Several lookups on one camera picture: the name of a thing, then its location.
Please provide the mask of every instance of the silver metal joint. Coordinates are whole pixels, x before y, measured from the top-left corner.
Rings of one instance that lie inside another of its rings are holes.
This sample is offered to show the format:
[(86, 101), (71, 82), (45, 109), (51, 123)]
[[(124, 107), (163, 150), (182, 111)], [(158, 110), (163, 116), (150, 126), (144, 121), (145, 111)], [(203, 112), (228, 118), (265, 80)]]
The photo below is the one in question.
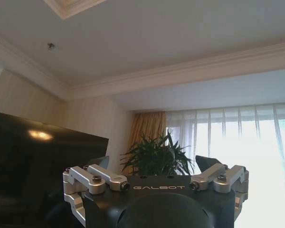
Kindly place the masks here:
[(201, 174), (191, 176), (190, 187), (193, 190), (198, 191), (206, 190), (208, 189), (209, 183), (212, 182), (218, 175), (223, 174), (224, 172), (225, 166), (223, 164), (216, 163)]

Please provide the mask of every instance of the metal bracket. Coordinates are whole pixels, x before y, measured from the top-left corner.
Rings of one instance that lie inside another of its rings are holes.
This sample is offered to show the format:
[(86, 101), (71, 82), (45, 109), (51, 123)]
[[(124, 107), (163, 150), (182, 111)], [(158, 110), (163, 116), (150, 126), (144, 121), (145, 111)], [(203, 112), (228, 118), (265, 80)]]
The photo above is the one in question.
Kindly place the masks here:
[(75, 166), (63, 172), (63, 189), (64, 200), (71, 204), (74, 216), (85, 227), (85, 208), (77, 192), (88, 190), (91, 194), (101, 194), (105, 191), (105, 181), (99, 178), (95, 179), (92, 174)]
[(231, 186), (239, 180), (243, 183), (245, 180), (245, 167), (235, 165), (230, 170), (225, 172), (225, 175), (218, 176), (213, 180), (214, 190), (221, 193), (228, 193), (231, 191)]
[(242, 211), (242, 205), (248, 199), (249, 172), (244, 166), (235, 165), (225, 173), (225, 178), (219, 176), (213, 180), (214, 190), (228, 193), (231, 189), (236, 193), (234, 220)]
[(125, 176), (112, 173), (99, 165), (89, 165), (87, 171), (103, 178), (111, 190), (126, 191), (130, 188), (130, 184)]
[(248, 199), (249, 172), (244, 166), (235, 165), (231, 169), (216, 163), (199, 175), (191, 176), (190, 187), (193, 190), (206, 190), (213, 181), (214, 191), (228, 193), (231, 189), (236, 194), (234, 220), (242, 211), (242, 205)]
[(220, 163), (212, 165), (210, 168), (205, 170), (199, 175), (191, 176), (190, 187), (193, 190), (206, 190), (208, 185), (212, 182), (218, 175), (225, 172), (225, 166)]

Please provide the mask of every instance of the gold curtain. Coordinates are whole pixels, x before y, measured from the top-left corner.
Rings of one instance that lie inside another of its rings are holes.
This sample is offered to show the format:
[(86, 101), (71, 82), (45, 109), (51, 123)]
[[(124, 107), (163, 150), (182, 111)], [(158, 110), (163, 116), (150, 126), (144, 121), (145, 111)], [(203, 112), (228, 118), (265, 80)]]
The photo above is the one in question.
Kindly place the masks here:
[[(156, 138), (158, 134), (166, 132), (166, 114), (165, 112), (156, 113), (138, 113), (135, 114), (133, 124), (131, 128), (131, 135), (129, 141), (129, 148), (134, 143), (140, 143), (142, 141), (142, 134), (150, 138)], [(127, 167), (124, 171), (124, 175), (128, 175), (132, 172), (132, 167)]]

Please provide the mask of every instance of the screw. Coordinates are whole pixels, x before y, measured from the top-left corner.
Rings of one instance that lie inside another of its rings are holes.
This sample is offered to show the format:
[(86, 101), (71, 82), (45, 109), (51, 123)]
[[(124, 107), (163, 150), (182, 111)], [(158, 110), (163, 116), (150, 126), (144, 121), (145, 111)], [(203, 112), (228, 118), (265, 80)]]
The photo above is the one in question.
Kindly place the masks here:
[(129, 190), (129, 188), (130, 188), (130, 184), (128, 182), (126, 182), (126, 181), (121, 183), (121, 185), (120, 185), (120, 190), (121, 191), (127, 191), (127, 190)]
[(101, 177), (100, 176), (93, 176), (92, 181), (94, 183), (100, 183), (101, 182)]
[(218, 180), (220, 180), (220, 181), (226, 181), (226, 180), (227, 180), (226, 175), (223, 175), (223, 174), (219, 175), (219, 176), (218, 176)]
[(53, 43), (47, 43), (47, 48), (48, 48), (49, 50), (54, 49), (54, 47), (55, 47), (55, 44), (53, 44)]
[(200, 188), (199, 183), (197, 183), (196, 181), (193, 181), (189, 184), (189, 187), (193, 190), (193, 191), (197, 191)]

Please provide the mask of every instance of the bolt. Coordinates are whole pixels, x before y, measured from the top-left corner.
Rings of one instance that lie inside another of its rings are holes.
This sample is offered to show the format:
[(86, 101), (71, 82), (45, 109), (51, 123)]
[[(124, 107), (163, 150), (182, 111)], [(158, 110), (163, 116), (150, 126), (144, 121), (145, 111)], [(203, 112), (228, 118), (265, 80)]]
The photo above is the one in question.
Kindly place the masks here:
[(125, 182), (121, 183), (121, 185), (120, 185), (121, 191), (127, 191), (129, 189), (130, 189), (130, 184), (128, 182), (125, 181)]
[(218, 180), (220, 180), (220, 181), (226, 181), (226, 180), (227, 180), (226, 175), (223, 175), (223, 174), (219, 175), (219, 176), (218, 176)]
[(199, 183), (197, 183), (196, 181), (193, 181), (189, 184), (189, 187), (193, 190), (193, 191), (197, 191), (200, 188)]
[(101, 182), (101, 177), (100, 176), (93, 176), (92, 181), (94, 183), (100, 183)]

